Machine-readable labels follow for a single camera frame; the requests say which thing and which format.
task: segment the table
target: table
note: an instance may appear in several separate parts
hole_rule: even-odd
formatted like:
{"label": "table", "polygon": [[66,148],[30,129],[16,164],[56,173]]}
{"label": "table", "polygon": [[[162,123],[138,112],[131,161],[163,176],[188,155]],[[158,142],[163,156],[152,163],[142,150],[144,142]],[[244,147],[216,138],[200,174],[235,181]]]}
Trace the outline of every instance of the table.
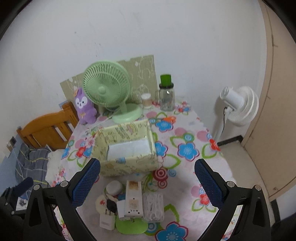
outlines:
{"label": "table", "polygon": [[[91,157],[96,131],[101,127],[115,125],[108,119],[110,116],[111,113],[106,112],[92,125],[77,125],[64,151],[52,186],[63,180],[70,180],[84,167]],[[235,182],[231,169],[209,130],[186,101],[176,102],[173,112],[162,112],[159,105],[154,103],[152,109],[144,110],[140,119],[143,118],[148,118],[152,125],[158,169],[151,173],[135,173],[124,177],[99,177],[77,211],[97,240],[197,240],[218,209],[211,205],[196,178],[195,160],[204,158],[225,181]],[[142,181],[144,192],[162,192],[165,205],[164,221],[149,223],[148,230],[140,234],[140,237],[100,228],[95,201],[103,193],[105,186],[114,179],[123,184],[126,180]],[[241,207],[238,207],[222,240],[230,237],[240,211]],[[65,237],[71,240],[58,210],[56,215]]]}

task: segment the black baseboard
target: black baseboard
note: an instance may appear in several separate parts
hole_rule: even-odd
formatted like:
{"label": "black baseboard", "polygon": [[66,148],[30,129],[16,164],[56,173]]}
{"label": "black baseboard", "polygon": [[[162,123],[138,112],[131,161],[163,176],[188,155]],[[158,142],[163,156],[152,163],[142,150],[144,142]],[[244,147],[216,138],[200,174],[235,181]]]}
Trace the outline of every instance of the black baseboard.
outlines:
{"label": "black baseboard", "polygon": [[281,217],[279,215],[279,207],[277,205],[276,199],[271,201],[270,204],[271,204],[271,207],[272,207],[272,211],[274,212],[274,220],[277,223],[277,222],[279,222],[281,220]]}
{"label": "black baseboard", "polygon": [[217,143],[217,145],[222,146],[222,145],[226,145],[230,142],[234,142],[234,141],[239,141],[241,143],[242,139],[243,139],[243,137],[240,135],[240,136],[232,137],[232,138],[224,140],[224,141],[220,141]]}

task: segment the clear plastic bottle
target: clear plastic bottle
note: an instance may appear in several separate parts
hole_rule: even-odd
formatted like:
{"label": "clear plastic bottle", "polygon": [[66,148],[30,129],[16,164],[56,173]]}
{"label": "clear plastic bottle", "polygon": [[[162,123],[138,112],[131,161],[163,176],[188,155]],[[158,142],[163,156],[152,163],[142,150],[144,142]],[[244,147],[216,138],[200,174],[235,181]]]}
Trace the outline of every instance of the clear plastic bottle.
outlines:
{"label": "clear plastic bottle", "polygon": [[172,83],[172,77],[170,74],[162,74],[160,76],[160,82],[158,90],[158,97],[160,103],[160,109],[163,111],[173,111],[175,109],[175,91],[174,84]]}

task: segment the fan base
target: fan base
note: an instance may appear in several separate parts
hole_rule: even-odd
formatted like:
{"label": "fan base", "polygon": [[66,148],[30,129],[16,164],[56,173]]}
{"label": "fan base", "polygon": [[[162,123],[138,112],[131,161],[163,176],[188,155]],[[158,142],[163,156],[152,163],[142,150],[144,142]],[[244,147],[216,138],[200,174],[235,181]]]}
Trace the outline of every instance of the fan base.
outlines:
{"label": "fan base", "polygon": [[137,104],[126,104],[126,108],[126,113],[121,113],[121,111],[119,110],[117,113],[114,114],[112,120],[115,123],[121,124],[125,122],[135,121],[143,114],[143,109]]}

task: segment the fan grille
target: fan grille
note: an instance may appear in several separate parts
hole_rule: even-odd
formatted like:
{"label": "fan grille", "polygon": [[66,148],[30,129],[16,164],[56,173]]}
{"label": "fan grille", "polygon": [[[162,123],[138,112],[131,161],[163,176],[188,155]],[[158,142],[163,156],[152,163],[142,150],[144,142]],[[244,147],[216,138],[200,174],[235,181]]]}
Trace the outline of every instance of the fan grille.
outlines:
{"label": "fan grille", "polygon": [[228,119],[236,126],[243,126],[252,121],[255,117],[259,100],[257,94],[247,86],[242,86],[236,90],[236,92],[244,98],[244,105],[228,116]]}
{"label": "fan grille", "polygon": [[83,91],[95,104],[116,107],[125,102],[130,95],[129,74],[124,67],[115,62],[93,63],[84,73]]}

